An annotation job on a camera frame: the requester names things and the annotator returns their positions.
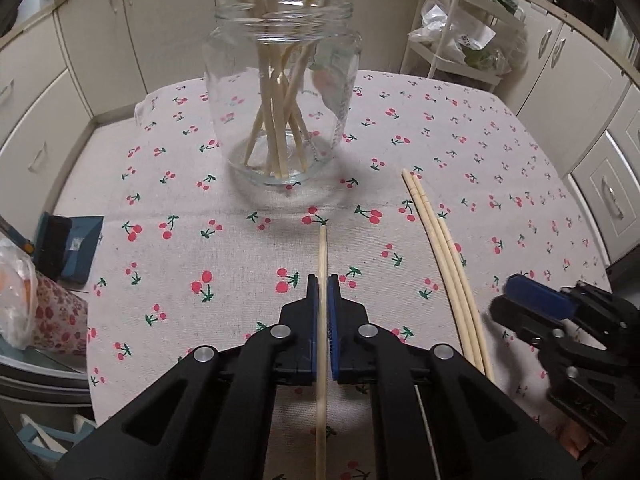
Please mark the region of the clear glass jar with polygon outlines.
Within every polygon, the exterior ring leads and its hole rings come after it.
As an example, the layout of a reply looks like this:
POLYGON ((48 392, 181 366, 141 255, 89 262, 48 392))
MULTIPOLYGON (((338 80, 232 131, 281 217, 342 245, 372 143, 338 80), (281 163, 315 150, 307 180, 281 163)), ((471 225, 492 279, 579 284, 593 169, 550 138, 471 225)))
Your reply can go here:
POLYGON ((345 131, 361 53, 352 0, 218 0, 203 47, 216 139, 265 185, 313 177, 345 131))

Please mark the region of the cherry print tablecloth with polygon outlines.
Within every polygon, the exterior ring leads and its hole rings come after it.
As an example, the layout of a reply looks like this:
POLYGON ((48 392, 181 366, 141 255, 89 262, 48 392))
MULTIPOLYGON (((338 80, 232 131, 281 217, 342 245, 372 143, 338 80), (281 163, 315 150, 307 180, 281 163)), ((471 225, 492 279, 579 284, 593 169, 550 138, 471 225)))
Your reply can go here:
POLYGON ((230 158, 257 70, 136 109, 92 270, 98 428, 59 479, 577 479, 550 403, 563 315, 520 301, 608 287, 571 180, 498 98, 363 70, 336 126, 304 82, 306 172, 257 186, 230 158))

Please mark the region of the blue dustpan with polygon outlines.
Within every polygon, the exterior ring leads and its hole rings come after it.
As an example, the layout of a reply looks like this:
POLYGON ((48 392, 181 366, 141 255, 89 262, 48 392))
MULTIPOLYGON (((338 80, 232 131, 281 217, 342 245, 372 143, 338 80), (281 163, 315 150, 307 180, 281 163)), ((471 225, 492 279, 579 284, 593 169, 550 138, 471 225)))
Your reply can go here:
POLYGON ((32 256, 36 270, 55 282, 88 282, 103 226, 103 216, 63 217, 44 212, 32 256))

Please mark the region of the floral trash bin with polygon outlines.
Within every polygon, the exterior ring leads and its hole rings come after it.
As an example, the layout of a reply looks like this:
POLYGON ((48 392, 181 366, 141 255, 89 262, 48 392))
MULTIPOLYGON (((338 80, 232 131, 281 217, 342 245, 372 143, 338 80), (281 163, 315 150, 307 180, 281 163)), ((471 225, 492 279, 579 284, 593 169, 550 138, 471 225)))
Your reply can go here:
POLYGON ((39 273, 32 259, 6 237, 1 239, 1 337, 11 347, 29 347, 64 356, 84 356, 88 344, 88 304, 39 273))

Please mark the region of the white rolling cart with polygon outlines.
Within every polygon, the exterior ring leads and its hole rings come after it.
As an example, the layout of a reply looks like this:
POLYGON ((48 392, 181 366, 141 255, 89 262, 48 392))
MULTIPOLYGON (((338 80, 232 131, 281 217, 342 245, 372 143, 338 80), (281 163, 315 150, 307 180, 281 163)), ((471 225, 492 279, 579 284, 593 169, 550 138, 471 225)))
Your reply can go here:
POLYGON ((400 71, 453 76, 494 90, 526 61, 516 0, 419 0, 400 71))

